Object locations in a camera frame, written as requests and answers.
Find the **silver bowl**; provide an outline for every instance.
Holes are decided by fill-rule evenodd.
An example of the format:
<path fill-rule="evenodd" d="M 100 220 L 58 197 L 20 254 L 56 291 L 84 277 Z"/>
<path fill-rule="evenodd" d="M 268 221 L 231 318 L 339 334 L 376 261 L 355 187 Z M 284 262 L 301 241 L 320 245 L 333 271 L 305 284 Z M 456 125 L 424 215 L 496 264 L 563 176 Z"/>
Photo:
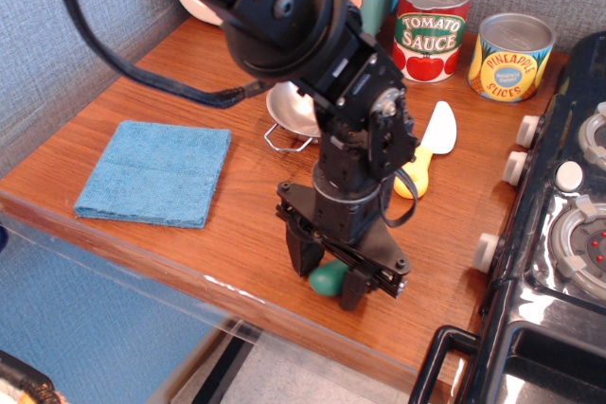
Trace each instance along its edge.
<path fill-rule="evenodd" d="M 313 111 L 313 99 L 309 95 L 302 97 L 297 90 L 292 82 L 281 82 L 267 93 L 267 111 L 276 123 L 263 137 L 275 151 L 301 151 L 312 142 L 317 142 L 320 137 L 320 129 Z M 292 132 L 297 138 L 305 141 L 304 144 L 297 149 L 277 147 L 270 136 L 278 127 Z"/>

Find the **red tomato illustration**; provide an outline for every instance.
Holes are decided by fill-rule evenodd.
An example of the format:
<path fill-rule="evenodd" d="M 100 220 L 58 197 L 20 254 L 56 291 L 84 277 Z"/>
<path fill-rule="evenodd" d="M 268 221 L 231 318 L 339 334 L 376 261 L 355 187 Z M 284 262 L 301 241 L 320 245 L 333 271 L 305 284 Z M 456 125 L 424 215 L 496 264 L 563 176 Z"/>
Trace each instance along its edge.
<path fill-rule="evenodd" d="M 455 52 L 444 64 L 444 73 L 447 75 L 451 75 L 455 72 L 456 65 L 458 64 L 458 55 L 459 53 Z"/>
<path fill-rule="evenodd" d="M 442 59 L 432 59 L 429 56 L 411 57 L 408 59 L 406 69 L 408 74 L 416 80 L 432 80 L 439 76 L 444 68 Z"/>
<path fill-rule="evenodd" d="M 394 44 L 393 60 L 400 70 L 403 70 L 406 67 L 406 56 L 404 56 L 404 53 L 396 44 Z"/>

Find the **tomato sauce can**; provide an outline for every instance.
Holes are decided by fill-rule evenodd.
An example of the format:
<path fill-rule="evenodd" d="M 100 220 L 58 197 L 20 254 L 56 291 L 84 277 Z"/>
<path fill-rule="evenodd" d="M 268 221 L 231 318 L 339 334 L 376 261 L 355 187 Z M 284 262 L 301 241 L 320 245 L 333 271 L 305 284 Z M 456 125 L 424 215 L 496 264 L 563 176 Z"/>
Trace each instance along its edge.
<path fill-rule="evenodd" d="M 532 97 L 556 41 L 554 29 L 533 16 L 500 13 L 480 24 L 469 82 L 482 97 L 515 102 Z"/>
<path fill-rule="evenodd" d="M 393 59 L 404 77 L 438 82 L 458 64 L 472 0 L 399 0 Z"/>

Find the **pineapple illustration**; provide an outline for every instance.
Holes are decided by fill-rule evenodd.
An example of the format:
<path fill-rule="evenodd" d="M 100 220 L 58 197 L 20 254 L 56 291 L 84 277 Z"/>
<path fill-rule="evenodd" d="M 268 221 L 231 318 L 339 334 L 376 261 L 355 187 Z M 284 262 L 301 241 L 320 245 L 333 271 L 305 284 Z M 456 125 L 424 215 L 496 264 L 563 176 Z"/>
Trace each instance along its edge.
<path fill-rule="evenodd" d="M 482 64 L 494 52 L 496 51 L 489 44 L 478 37 L 469 75 L 470 85 L 478 94 L 484 92 L 484 88 L 482 87 Z"/>
<path fill-rule="evenodd" d="M 537 91 L 537 87 L 539 87 L 541 79 L 543 78 L 543 73 L 545 71 L 545 67 L 547 66 L 547 58 L 549 57 L 550 52 L 551 49 L 547 49 L 546 51 L 539 53 L 535 57 L 535 60 L 537 61 L 537 76 L 530 83 L 530 86 L 526 89 L 526 91 L 522 94 L 521 99 L 527 99 L 529 97 L 532 97 Z"/>

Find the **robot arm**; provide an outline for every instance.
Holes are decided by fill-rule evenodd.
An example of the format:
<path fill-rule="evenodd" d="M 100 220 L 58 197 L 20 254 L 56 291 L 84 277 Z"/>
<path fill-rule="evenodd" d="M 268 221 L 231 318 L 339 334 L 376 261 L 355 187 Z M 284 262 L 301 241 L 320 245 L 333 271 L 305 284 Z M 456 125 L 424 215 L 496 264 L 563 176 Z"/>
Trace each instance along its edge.
<path fill-rule="evenodd" d="M 386 225 L 394 223 L 385 210 L 394 176 L 418 144 L 400 70 L 363 32 L 346 0 L 202 1 L 223 19 L 234 61 L 262 81 L 253 95 L 289 80 L 314 100 L 321 141 L 313 188 L 290 182 L 277 187 L 277 214 L 286 221 L 294 269 L 308 274 L 329 251 L 348 264 L 343 308 L 355 309 L 376 288 L 398 296 L 410 263 L 387 233 Z M 74 17 L 77 3 L 65 3 Z"/>

